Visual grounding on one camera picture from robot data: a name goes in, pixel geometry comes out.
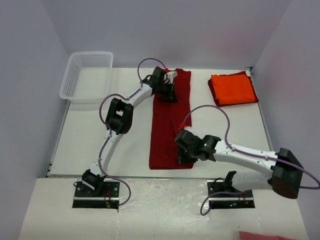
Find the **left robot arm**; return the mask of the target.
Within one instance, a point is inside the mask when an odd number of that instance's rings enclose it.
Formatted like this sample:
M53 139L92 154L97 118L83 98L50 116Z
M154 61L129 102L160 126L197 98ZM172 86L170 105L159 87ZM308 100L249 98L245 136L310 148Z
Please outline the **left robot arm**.
M108 167L113 153L132 126L135 108L154 94L160 94L167 102L176 102L174 79L177 71L166 72L155 68L153 73L140 81L136 91L124 97L113 93L105 97L99 106L99 118L106 127L105 141L96 160L81 177L81 182L92 196L103 193L104 179L108 176L104 168Z

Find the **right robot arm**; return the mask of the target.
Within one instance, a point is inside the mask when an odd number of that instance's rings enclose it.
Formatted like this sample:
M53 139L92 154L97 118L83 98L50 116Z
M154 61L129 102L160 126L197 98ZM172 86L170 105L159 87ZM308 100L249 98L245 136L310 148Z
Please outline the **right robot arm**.
M192 160L231 163L250 169L249 172L228 172L223 184L227 196L233 197L248 190L273 190L287 199L297 199L299 195L303 166L286 148L274 152L227 145L217 136L199 138L185 129L178 133L174 141Z

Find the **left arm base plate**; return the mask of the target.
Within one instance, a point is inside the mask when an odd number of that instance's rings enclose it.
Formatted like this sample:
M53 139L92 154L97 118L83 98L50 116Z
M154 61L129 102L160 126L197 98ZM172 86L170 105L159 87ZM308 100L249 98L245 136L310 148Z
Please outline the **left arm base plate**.
M74 209L113 209L120 205L120 183L104 181L97 191L83 184L81 181L73 183L75 187L72 208Z

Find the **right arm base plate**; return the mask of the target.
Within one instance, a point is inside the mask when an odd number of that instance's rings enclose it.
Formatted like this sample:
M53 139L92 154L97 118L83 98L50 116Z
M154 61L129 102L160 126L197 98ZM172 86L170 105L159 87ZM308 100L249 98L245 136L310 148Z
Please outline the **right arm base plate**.
M223 186L224 180L217 178L207 181L208 195L217 192L226 192ZM210 208L213 209L254 209L256 207L253 192L250 190L245 194L228 195L218 194L208 200Z

